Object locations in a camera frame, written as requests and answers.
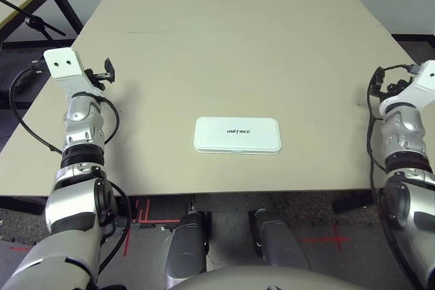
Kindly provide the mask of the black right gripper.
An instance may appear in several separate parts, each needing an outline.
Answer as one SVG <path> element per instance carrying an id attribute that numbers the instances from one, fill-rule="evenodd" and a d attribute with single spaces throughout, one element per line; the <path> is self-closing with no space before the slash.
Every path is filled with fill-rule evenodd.
<path id="1" fill-rule="evenodd" d="M 382 97 L 384 93 L 381 91 L 383 80 L 385 77 L 385 70 L 383 67 L 377 67 L 371 78 L 371 95 L 375 97 Z M 405 90 L 413 82 L 411 77 L 408 81 L 400 79 L 397 83 L 392 83 L 387 86 L 387 96 L 397 96 Z"/>

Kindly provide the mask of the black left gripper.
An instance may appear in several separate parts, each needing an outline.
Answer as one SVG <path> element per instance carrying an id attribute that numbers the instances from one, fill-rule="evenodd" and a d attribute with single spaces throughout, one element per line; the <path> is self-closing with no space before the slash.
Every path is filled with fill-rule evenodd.
<path id="1" fill-rule="evenodd" d="M 116 71 L 109 58 L 105 59 L 104 68 L 105 68 L 105 73 L 94 73 L 92 69 L 84 70 L 84 74 L 89 79 L 90 83 L 95 88 L 98 88 L 100 91 L 105 90 L 105 86 L 103 85 L 103 80 L 106 80 L 109 83 L 115 82 Z"/>

